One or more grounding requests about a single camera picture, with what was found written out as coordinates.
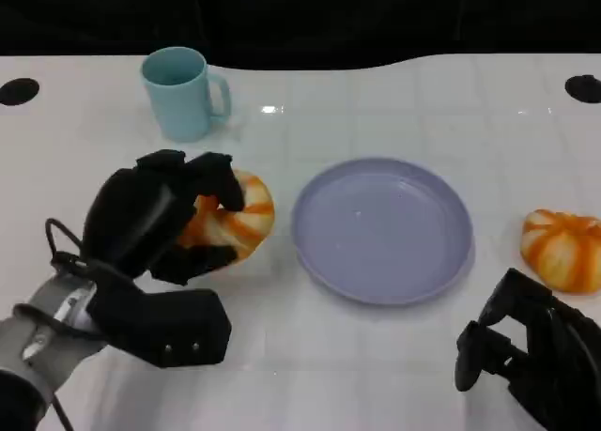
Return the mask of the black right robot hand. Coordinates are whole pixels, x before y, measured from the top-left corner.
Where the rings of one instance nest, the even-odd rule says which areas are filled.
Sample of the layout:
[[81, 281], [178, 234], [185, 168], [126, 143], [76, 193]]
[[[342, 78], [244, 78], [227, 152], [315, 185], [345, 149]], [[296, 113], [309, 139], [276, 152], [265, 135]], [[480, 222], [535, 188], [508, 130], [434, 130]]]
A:
[[600, 328], [521, 271], [507, 270], [456, 345], [459, 391], [498, 375], [546, 430], [599, 429]]

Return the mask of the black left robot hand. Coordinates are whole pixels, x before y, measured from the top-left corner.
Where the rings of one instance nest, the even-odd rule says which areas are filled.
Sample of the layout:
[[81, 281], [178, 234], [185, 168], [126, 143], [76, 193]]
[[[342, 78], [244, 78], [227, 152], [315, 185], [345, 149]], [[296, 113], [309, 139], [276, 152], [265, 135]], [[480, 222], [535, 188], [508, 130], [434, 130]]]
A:
[[161, 149], [121, 168], [102, 185], [85, 218], [81, 255], [136, 279], [145, 272], [185, 285], [194, 277], [235, 261], [229, 244], [179, 242], [196, 213], [198, 196], [228, 211], [244, 208], [231, 156], [206, 152], [188, 160], [184, 152]]

